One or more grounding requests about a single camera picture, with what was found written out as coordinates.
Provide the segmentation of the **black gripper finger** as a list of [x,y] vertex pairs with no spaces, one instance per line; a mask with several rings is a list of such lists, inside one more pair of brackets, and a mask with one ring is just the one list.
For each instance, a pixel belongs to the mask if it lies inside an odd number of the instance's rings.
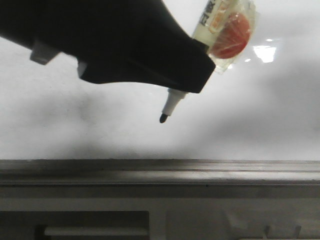
[[80,79],[199,93],[215,64],[161,0],[3,0],[0,35],[46,65],[59,53]]

